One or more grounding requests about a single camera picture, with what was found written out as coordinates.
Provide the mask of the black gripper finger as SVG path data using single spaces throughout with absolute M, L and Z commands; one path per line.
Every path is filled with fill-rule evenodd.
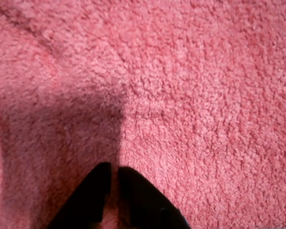
M 63 204 L 49 229 L 93 229 L 102 222 L 105 197 L 111 191 L 111 163 L 99 163 Z
M 189 229 L 180 210 L 148 179 L 131 167 L 118 169 L 120 196 L 138 229 Z

